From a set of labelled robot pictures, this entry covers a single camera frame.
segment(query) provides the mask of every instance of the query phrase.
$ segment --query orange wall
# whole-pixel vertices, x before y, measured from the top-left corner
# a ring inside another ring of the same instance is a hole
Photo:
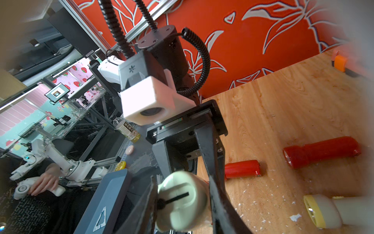
[[[74,1],[113,46],[115,41],[97,0]],[[147,6],[151,4],[150,9],[157,5],[157,0],[144,2]],[[340,45],[343,30],[321,2],[178,0],[156,22],[158,27],[175,25],[178,31],[188,27],[206,42],[212,65],[199,94],[207,98]],[[128,32],[141,19],[141,12],[132,0],[112,0],[112,3]],[[189,73],[198,79],[202,61],[193,46],[183,39],[181,42]]]

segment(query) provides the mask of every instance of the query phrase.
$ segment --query bottle label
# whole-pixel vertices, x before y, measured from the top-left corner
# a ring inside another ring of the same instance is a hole
[[[130,140],[133,140],[135,136],[138,134],[138,131],[135,130],[133,127],[131,127],[127,122],[124,122],[123,125],[121,125],[118,130],[127,136]]]

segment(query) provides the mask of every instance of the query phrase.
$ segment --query wooden surface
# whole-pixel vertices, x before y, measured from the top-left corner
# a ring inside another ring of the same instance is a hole
[[[5,100],[26,87],[26,85],[16,77],[12,76],[9,72],[0,69],[0,100]]]
[[[226,163],[256,159],[262,177],[230,179],[226,191],[237,213],[252,232],[356,233],[343,226],[318,230],[306,212],[303,196],[323,194],[362,196],[368,185],[368,147],[357,158],[320,162],[293,170],[282,149],[341,136],[352,136],[362,145],[365,109],[360,85],[331,66],[326,52],[281,69],[258,80],[215,95],[228,136],[221,136]],[[207,179],[202,157],[198,176]],[[302,217],[294,222],[290,216]],[[212,233],[205,227],[194,231]]]

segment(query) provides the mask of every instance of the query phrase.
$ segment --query red cylinder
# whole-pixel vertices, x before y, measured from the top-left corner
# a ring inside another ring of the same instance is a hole
[[[257,160],[234,162],[225,165],[225,177],[227,179],[248,176],[261,176],[260,164]]]
[[[359,143],[352,137],[338,137],[303,146],[283,148],[283,155],[292,168],[305,167],[327,159],[355,157],[361,154]]]

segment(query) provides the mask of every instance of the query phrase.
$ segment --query monitor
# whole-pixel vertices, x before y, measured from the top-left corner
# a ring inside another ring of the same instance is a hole
[[[44,94],[47,98],[49,98],[52,102],[56,103],[60,100],[65,94],[70,92],[68,88],[62,83],[59,83],[56,87],[51,89],[49,92]]]

